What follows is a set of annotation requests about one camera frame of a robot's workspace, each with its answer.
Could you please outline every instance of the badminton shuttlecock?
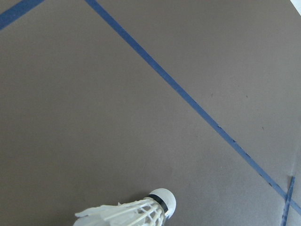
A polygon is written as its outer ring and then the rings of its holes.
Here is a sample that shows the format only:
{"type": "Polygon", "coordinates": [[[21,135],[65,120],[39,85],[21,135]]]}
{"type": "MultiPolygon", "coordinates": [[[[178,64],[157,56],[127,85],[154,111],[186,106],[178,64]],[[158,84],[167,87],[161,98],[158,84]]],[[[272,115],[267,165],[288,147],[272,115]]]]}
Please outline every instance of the badminton shuttlecock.
{"type": "Polygon", "coordinates": [[[159,188],[139,201],[86,209],[75,214],[79,219],[73,226],[161,226],[175,207],[174,195],[159,188]]]}

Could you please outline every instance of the white shuttlecock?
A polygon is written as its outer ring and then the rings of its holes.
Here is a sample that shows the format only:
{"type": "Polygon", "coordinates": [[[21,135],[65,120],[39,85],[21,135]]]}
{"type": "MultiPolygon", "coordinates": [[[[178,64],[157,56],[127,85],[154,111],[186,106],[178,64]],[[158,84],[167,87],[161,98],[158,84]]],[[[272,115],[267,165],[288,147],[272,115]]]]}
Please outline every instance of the white shuttlecock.
{"type": "Polygon", "coordinates": [[[175,207],[174,195],[159,188],[139,201],[86,209],[75,214],[79,219],[73,226],[161,226],[175,207]]]}

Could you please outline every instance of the shuttlecock black band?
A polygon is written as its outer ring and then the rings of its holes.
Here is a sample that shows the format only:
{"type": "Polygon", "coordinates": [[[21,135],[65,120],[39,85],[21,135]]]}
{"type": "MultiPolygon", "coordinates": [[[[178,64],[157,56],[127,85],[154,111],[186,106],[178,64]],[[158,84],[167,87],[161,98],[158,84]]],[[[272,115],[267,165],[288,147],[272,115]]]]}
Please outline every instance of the shuttlecock black band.
{"type": "Polygon", "coordinates": [[[150,198],[154,199],[157,203],[159,203],[165,213],[168,211],[168,208],[167,208],[165,202],[163,202],[163,200],[159,196],[157,196],[155,194],[149,194],[147,197],[150,197],[150,198]]]}

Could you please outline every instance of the blue tape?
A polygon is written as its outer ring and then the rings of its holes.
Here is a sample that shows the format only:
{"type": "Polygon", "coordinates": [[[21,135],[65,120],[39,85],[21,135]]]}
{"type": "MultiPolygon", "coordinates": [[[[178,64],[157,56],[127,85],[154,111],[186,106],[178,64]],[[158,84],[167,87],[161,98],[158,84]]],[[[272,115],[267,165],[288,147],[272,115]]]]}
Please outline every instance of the blue tape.
{"type": "MultiPolygon", "coordinates": [[[[211,116],[107,13],[96,0],[85,0],[266,182],[285,200],[285,191],[230,137],[211,116]]],[[[291,206],[301,215],[293,200],[291,206]]]]}
{"type": "Polygon", "coordinates": [[[44,0],[22,0],[12,8],[0,14],[0,30],[10,25],[43,1],[44,0]]]}
{"type": "Polygon", "coordinates": [[[292,177],[290,187],[288,189],[287,193],[287,199],[285,201],[284,209],[283,209],[283,215],[282,215],[282,221],[281,226],[286,226],[286,220],[288,215],[288,210],[290,208],[291,200],[292,200],[292,194],[293,194],[293,185],[295,183],[295,177],[292,177]]]}

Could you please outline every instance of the blue tape line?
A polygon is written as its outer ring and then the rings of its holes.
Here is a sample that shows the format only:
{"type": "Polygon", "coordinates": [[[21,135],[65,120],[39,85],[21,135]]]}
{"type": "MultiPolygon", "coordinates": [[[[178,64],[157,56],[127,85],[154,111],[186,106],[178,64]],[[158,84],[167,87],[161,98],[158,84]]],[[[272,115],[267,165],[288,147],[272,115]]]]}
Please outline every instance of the blue tape line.
{"type": "Polygon", "coordinates": [[[287,193],[287,199],[286,199],[284,209],[283,209],[281,226],[286,226],[286,220],[287,220],[288,210],[289,210],[290,204],[291,204],[294,183],[295,183],[295,177],[292,177],[291,184],[290,184],[290,187],[289,187],[288,193],[287,193]]]}
{"type": "MultiPolygon", "coordinates": [[[[110,16],[96,0],[85,0],[208,124],[231,145],[238,154],[262,176],[284,199],[285,191],[230,137],[211,116],[110,16]]],[[[291,206],[301,215],[301,208],[292,201],[291,206]]]]}
{"type": "Polygon", "coordinates": [[[22,0],[12,8],[0,14],[0,30],[10,25],[43,1],[44,0],[22,0]]]}

